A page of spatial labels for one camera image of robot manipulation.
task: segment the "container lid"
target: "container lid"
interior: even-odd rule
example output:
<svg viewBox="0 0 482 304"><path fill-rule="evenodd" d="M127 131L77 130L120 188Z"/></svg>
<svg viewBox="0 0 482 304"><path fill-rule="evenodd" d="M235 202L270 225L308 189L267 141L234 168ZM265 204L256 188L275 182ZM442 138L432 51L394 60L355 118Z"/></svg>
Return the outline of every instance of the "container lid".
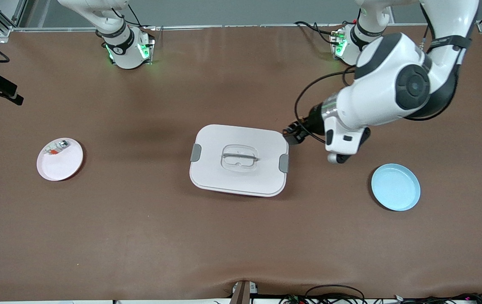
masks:
<svg viewBox="0 0 482 304"><path fill-rule="evenodd" d="M276 131L207 125L193 146L190 178L206 190L274 196L286 185L288 150Z"/></svg>

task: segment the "blue plate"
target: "blue plate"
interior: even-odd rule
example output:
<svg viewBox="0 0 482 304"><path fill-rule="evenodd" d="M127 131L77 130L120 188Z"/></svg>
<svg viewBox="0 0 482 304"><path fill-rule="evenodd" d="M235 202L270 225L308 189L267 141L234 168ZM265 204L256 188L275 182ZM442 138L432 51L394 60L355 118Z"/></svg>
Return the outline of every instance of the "blue plate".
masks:
<svg viewBox="0 0 482 304"><path fill-rule="evenodd" d="M411 209L421 196L421 186L414 173L396 163L376 169L370 185L378 202L395 211Z"/></svg>

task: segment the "white plate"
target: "white plate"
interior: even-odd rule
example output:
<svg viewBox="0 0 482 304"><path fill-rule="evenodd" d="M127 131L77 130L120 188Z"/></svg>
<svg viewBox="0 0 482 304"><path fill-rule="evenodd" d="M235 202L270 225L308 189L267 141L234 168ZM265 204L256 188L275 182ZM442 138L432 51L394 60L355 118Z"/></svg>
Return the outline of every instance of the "white plate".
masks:
<svg viewBox="0 0 482 304"><path fill-rule="evenodd" d="M71 138L58 138L53 142L65 140L69 146L59 154L50 155L44 152L46 144L36 160L38 173L48 181L62 181L74 175L83 163L83 148L79 142Z"/></svg>

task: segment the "brown table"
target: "brown table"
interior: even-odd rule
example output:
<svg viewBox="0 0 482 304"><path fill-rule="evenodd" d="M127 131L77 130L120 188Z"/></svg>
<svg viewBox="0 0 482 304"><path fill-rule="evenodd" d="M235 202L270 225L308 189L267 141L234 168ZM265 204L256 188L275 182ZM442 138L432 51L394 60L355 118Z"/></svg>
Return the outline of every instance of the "brown table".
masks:
<svg viewBox="0 0 482 304"><path fill-rule="evenodd" d="M420 40L424 27L390 27ZM316 77L341 71L313 32L213 28L160 33L155 63L123 71L94 33L13 33L0 74L0 300L193 299L240 279L261 293L343 283L369 297L482 292L482 36L453 104L428 122L374 127L346 164L291 148L285 190L250 198L196 188L197 132L212 123L281 130ZM318 84L306 113L342 87ZM58 137L87 150L82 171L49 182L36 156ZM409 167L418 205L391 212L368 183Z"/></svg>

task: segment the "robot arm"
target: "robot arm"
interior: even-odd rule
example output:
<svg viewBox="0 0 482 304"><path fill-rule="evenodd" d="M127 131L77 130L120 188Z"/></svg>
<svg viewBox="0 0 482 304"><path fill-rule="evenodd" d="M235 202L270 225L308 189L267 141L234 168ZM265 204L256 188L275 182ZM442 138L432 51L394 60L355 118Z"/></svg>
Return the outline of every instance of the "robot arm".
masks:
<svg viewBox="0 0 482 304"><path fill-rule="evenodd" d="M111 60L120 68L134 69L151 60L154 39L138 27L127 25L124 18L113 11L126 8L128 0L58 1L96 27L106 42Z"/></svg>
<svg viewBox="0 0 482 304"><path fill-rule="evenodd" d="M357 23L349 24L334 38L339 44L334 54L349 65L355 65L359 54L370 42L378 39L391 20L391 6L407 5L419 0L355 0L359 8Z"/></svg>
<svg viewBox="0 0 482 304"><path fill-rule="evenodd" d="M325 136L328 161L343 163L370 136L370 125L445 109L469 46L479 0L422 0L432 28L428 54L403 33L377 38L357 58L355 80L312 108L306 119L283 131L300 144L306 131Z"/></svg>

